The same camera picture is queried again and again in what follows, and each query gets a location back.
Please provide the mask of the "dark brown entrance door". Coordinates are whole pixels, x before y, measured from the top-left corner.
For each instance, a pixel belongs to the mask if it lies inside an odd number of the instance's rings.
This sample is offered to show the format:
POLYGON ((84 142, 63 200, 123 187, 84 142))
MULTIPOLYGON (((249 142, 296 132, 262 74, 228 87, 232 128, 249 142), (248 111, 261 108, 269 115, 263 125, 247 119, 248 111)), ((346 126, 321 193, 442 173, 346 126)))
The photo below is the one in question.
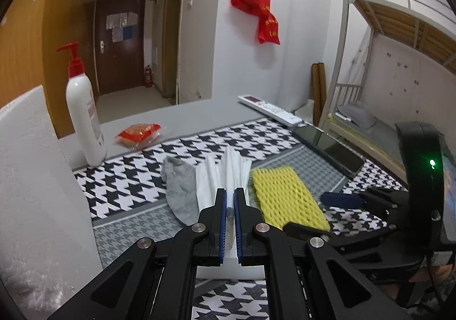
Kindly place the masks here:
POLYGON ((145 0, 97 0, 94 47, 101 95, 144 83, 145 0))

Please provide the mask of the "wooden rolled sticks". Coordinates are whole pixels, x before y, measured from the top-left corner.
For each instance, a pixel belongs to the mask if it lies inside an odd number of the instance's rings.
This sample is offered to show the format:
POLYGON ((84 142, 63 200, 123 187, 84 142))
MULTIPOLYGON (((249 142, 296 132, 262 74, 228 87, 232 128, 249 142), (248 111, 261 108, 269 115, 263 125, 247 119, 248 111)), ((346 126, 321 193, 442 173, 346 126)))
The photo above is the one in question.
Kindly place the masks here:
POLYGON ((326 101, 325 65, 312 65, 312 95, 314 101, 313 124, 318 125, 326 101))

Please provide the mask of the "white pump bottle red cap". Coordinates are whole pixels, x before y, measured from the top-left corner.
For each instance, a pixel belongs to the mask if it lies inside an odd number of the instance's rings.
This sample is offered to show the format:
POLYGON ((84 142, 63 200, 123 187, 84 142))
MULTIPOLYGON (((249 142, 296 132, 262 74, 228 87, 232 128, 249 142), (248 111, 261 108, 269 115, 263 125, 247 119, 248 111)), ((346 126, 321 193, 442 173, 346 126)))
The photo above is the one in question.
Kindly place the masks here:
POLYGON ((101 124, 97 115, 92 83, 86 75, 83 60, 78 56, 79 42, 60 46, 56 51, 70 51, 66 103, 81 149, 90 166, 100 165, 107 155, 101 124))

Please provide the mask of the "houndstooth table mat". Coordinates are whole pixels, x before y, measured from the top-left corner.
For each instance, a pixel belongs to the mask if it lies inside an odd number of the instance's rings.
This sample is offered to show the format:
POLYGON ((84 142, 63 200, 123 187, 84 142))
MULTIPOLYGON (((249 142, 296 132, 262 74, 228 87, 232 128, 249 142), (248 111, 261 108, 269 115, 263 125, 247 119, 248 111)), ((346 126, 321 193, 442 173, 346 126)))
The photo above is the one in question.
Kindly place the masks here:
POLYGON ((247 204, 251 164, 227 147, 196 167, 209 197, 172 238, 135 241, 58 312, 61 319, 189 319, 198 268, 260 268, 272 319, 405 319, 318 236, 301 241, 247 204))

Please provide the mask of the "white remote control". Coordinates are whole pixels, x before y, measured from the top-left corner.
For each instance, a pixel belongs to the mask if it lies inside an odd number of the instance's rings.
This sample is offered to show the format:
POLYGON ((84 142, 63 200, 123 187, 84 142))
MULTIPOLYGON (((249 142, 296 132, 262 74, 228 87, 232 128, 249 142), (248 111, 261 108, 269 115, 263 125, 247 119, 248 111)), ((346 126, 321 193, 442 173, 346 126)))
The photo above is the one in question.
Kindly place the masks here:
POLYGON ((241 104, 245 104, 263 115, 280 122, 282 125, 294 127, 304 122, 300 117, 255 96, 241 95, 238 97, 238 100, 241 104))

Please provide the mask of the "black smartphone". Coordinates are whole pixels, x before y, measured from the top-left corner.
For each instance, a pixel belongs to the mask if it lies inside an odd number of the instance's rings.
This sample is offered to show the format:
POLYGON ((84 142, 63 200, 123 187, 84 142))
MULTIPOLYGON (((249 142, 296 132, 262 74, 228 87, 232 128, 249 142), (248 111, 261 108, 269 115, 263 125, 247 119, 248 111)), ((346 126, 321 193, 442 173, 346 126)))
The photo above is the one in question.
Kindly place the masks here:
POLYGON ((354 179, 365 164, 361 156, 312 125, 294 128, 292 135, 350 179, 354 179))

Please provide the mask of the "yellow foam net sleeve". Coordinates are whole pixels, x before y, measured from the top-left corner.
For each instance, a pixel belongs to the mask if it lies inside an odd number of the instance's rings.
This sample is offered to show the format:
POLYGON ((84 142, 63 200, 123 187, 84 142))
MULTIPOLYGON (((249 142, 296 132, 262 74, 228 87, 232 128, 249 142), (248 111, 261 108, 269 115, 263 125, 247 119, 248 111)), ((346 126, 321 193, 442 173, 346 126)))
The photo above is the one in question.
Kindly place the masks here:
POLYGON ((293 168, 255 169, 251 176, 266 223, 281 230, 296 223, 330 231, 325 214, 293 168))

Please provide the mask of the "brown side door frame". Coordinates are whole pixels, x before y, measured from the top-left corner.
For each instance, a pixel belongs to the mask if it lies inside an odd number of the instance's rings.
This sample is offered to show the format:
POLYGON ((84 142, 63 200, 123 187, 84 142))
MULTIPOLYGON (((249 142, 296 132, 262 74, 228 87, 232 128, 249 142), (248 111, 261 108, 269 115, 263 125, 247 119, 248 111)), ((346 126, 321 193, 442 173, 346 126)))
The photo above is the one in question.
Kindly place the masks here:
POLYGON ((182 0, 164 0, 162 25, 162 95, 178 104, 182 0))

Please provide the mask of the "white styrofoam box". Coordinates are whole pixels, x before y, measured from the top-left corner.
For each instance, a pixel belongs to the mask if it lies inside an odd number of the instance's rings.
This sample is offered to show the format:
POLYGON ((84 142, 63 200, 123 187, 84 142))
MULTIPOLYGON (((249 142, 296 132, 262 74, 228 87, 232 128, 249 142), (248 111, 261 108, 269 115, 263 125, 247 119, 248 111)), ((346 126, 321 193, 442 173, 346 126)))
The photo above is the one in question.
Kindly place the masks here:
POLYGON ((101 270, 86 197, 38 86, 1 109, 1 279, 27 319, 47 319, 101 270))

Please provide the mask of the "red fire extinguisher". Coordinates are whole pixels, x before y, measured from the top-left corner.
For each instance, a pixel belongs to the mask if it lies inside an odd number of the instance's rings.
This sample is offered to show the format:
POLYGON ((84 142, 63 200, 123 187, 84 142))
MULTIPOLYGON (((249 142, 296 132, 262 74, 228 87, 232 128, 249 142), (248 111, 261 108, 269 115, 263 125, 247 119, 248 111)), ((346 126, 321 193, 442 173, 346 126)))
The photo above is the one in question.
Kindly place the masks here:
POLYGON ((147 88, 153 87, 153 69, 151 65, 148 65, 144 69, 144 85, 147 88))

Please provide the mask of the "red plastic bag on hook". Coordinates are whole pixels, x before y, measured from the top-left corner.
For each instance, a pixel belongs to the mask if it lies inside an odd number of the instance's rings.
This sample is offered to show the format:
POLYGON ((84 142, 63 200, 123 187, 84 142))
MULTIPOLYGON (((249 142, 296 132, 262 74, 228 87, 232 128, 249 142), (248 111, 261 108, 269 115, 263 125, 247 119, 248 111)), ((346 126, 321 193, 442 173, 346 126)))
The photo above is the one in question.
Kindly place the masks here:
POLYGON ((230 0, 230 2, 234 8, 258 18, 256 37, 259 44, 280 45, 279 24, 270 11, 270 0, 230 0))

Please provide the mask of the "grey sock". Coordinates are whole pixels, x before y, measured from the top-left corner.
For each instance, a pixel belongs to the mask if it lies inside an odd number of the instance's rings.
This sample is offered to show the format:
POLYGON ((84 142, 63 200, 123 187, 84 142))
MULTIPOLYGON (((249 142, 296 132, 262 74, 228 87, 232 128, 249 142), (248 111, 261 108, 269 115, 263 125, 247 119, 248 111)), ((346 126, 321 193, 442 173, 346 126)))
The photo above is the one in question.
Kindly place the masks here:
POLYGON ((186 226, 196 223, 199 208, 196 195, 196 169, 182 159, 167 156, 162 164, 166 201, 175 217, 186 226))

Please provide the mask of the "red snack packet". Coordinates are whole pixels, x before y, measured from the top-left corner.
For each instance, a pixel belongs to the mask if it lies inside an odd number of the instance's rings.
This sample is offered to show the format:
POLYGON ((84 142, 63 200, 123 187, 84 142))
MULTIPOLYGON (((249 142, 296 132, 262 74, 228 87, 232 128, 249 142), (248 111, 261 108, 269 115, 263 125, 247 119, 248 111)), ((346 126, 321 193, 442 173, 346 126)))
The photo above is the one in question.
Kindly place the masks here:
POLYGON ((129 149, 143 149, 158 138, 163 127, 159 124, 137 124, 131 125, 120 132, 115 143, 129 149))

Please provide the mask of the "metal bunk bed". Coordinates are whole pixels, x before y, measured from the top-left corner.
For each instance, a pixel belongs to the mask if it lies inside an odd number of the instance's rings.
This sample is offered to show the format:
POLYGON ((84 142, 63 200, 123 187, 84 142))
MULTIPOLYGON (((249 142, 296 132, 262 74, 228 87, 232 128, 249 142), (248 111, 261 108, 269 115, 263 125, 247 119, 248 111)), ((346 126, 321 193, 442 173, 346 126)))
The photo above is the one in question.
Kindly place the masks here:
POLYGON ((455 150, 455 15, 444 0, 331 0, 319 124, 399 179, 396 125, 425 122, 455 150))

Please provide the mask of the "white foam sheet roll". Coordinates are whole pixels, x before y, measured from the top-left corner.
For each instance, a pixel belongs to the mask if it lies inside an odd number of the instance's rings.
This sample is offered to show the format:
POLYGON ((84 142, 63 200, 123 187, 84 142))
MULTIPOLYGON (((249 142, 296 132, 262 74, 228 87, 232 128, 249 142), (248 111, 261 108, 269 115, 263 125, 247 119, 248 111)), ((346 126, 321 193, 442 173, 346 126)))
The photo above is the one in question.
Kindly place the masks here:
POLYGON ((243 188, 246 202, 250 202, 247 186, 252 161, 243 157, 231 146, 225 148, 221 158, 208 155, 196 166, 196 195, 199 210, 212 206, 216 200, 217 189, 227 191, 227 232, 225 239, 224 261, 218 268, 199 267, 198 279, 261 281, 264 269, 260 266, 242 267, 238 263, 236 232, 234 220, 234 191, 243 188))

